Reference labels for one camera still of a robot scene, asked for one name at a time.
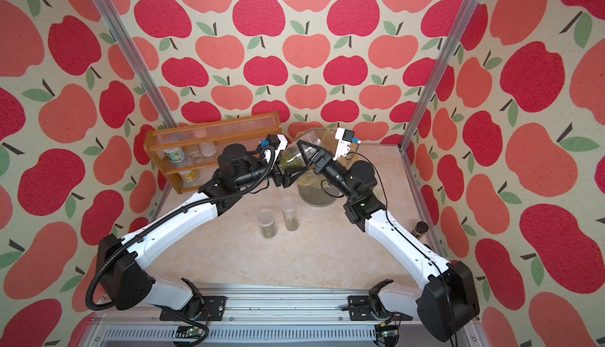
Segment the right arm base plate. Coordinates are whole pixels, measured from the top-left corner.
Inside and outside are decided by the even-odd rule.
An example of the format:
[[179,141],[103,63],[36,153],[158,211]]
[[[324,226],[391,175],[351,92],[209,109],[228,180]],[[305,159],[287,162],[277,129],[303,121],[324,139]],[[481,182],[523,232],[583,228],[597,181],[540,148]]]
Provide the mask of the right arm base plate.
[[377,296],[348,296],[348,306],[344,309],[351,321],[377,321],[390,323],[403,314],[388,311]]

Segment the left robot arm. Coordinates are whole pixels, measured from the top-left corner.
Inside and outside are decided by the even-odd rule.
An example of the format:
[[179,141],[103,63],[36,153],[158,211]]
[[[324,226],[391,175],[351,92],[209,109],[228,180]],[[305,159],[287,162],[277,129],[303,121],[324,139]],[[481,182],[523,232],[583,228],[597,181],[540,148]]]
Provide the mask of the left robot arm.
[[291,186],[319,151],[313,142],[299,139],[288,143],[281,134],[268,135],[255,150],[242,144],[228,145],[210,181],[186,202],[138,231],[123,238],[109,235],[99,243],[96,273],[85,294],[86,306],[91,311],[128,310],[146,303],[185,318],[197,316],[204,300],[191,281],[166,281],[146,269],[170,246],[226,213],[264,182]]

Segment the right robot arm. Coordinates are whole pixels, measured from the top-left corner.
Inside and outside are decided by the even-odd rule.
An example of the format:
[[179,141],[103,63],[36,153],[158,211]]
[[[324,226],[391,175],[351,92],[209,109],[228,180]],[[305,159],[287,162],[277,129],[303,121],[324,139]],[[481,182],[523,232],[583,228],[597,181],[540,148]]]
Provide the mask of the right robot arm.
[[435,339],[457,345],[458,332],[480,312],[471,270],[433,252],[399,224],[387,201],[373,192],[382,183],[374,164],[362,160],[346,168],[320,145],[299,140],[293,146],[305,170],[323,176],[345,197],[349,221],[381,243],[418,285],[417,294],[407,294],[393,282],[378,287],[383,309],[414,316]]

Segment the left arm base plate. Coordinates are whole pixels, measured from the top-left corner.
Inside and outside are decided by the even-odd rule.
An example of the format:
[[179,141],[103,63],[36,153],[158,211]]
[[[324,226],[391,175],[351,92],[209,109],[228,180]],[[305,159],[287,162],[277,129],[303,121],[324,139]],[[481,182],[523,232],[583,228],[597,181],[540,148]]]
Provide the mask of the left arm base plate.
[[226,296],[194,296],[181,310],[162,309],[161,321],[193,320],[195,322],[222,321]]

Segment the ribbed glass jar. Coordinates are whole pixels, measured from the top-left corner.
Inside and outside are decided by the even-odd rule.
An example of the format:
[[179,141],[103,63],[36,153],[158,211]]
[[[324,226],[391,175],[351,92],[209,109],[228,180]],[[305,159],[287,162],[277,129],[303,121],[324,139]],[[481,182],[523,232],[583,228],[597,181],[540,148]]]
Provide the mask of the ribbed glass jar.
[[312,128],[300,132],[297,134],[292,144],[285,150],[282,159],[280,160],[280,167],[285,168],[287,171],[305,168],[301,153],[296,146],[296,142],[299,140],[322,146],[329,151],[329,153],[334,155],[337,150],[337,140],[335,139],[336,130],[336,128]]

